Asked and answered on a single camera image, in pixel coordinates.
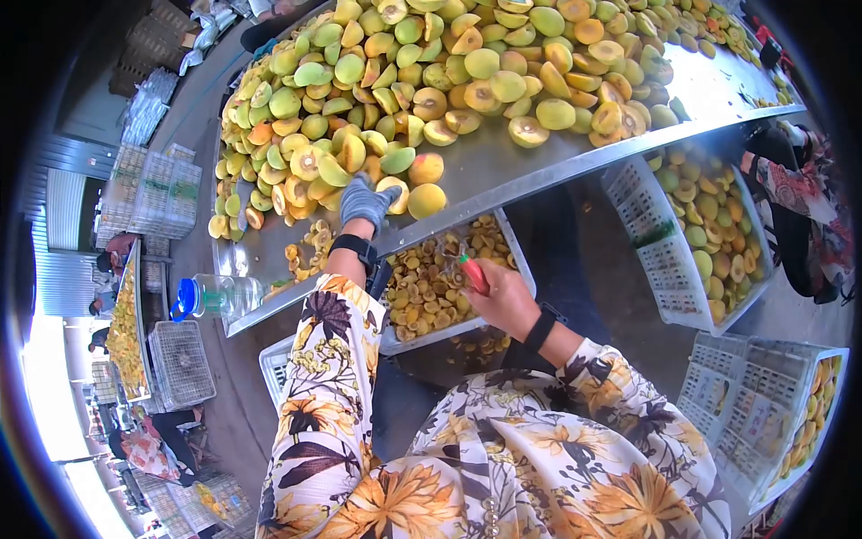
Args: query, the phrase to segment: table of peaches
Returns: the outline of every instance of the table of peaches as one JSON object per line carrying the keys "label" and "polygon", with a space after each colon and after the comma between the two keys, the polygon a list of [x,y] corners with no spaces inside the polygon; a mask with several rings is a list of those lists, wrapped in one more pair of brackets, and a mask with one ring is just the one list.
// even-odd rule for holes
{"label": "table of peaches", "polygon": [[378,239],[398,254],[629,155],[805,110],[758,49],[710,0],[323,4],[220,111],[215,268],[271,287],[226,333],[310,292],[356,172],[402,190]]}

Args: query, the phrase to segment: black watch strap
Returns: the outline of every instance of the black watch strap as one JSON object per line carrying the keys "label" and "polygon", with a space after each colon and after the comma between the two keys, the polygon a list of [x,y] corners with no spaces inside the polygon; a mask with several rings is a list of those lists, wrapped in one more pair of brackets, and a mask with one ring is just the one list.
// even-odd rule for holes
{"label": "black watch strap", "polygon": [[359,261],[365,266],[365,276],[371,277],[374,274],[374,265],[377,262],[377,249],[368,240],[360,238],[353,234],[342,234],[335,238],[332,247],[329,248],[331,254],[335,249],[350,249],[359,256]]}
{"label": "black watch strap", "polygon": [[539,315],[539,320],[536,321],[536,324],[530,330],[527,338],[524,339],[524,347],[530,352],[539,353],[543,344],[545,344],[545,340],[547,336],[551,334],[551,329],[553,329],[553,325],[556,322],[565,324],[569,321],[568,318],[559,314],[559,312],[554,309],[551,305],[542,302],[541,304],[541,314]]}

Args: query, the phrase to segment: stainless steel table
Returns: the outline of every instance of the stainless steel table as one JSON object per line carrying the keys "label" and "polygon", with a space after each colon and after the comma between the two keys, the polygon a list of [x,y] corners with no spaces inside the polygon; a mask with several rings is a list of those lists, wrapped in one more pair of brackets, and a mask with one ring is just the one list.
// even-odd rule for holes
{"label": "stainless steel table", "polygon": [[[324,4],[309,16],[333,6],[334,3]],[[453,225],[604,168],[629,155],[735,123],[806,110],[801,104],[754,108],[740,93],[775,101],[772,73],[745,62],[724,47],[716,47],[713,60],[700,53],[688,53],[670,43],[665,44],[665,49],[665,58],[671,61],[675,72],[667,90],[671,97],[682,100],[692,122],[652,131],[598,149],[590,144],[586,136],[567,131],[553,133],[540,147],[519,147],[509,138],[506,129],[508,120],[503,117],[485,118],[477,131],[461,136],[447,147],[423,142],[416,149],[417,153],[436,152],[445,161],[446,172],[438,185],[446,192],[448,205],[443,211],[418,222],[406,214],[390,218],[377,239],[378,252],[395,253]],[[791,90],[791,93],[800,102],[798,92]],[[220,130],[218,135],[213,170],[222,150]],[[212,181],[213,199],[215,195],[216,182]],[[288,228],[281,217],[274,212],[267,212],[263,229],[249,229],[240,243],[213,240],[215,270],[220,274],[251,275],[267,286],[273,281],[289,279],[291,275],[284,258],[284,248],[291,243],[298,245],[317,218],[324,218],[333,225],[338,222],[337,215],[318,210],[311,221],[301,221],[293,228]],[[242,318],[225,320],[225,333],[228,337],[236,335],[293,305],[311,292],[314,283],[315,279],[304,281],[269,298],[261,307]]]}

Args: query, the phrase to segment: plastic water bottle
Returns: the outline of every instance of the plastic water bottle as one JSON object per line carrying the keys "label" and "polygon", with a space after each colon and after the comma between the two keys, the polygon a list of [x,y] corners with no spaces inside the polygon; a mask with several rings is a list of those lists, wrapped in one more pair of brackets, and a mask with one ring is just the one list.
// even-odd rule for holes
{"label": "plastic water bottle", "polygon": [[239,318],[260,307],[264,295],[264,286],[254,277],[198,273],[179,280],[171,319],[182,322],[189,314],[195,318]]}

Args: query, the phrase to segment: blue bottle cap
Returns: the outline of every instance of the blue bottle cap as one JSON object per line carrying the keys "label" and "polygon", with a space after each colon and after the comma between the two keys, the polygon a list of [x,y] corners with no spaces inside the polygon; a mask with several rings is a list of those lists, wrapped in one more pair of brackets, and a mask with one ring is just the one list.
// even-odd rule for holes
{"label": "blue bottle cap", "polygon": [[177,289],[177,301],[171,307],[171,319],[174,322],[183,322],[185,318],[195,311],[197,307],[197,284],[194,279],[180,279]]}

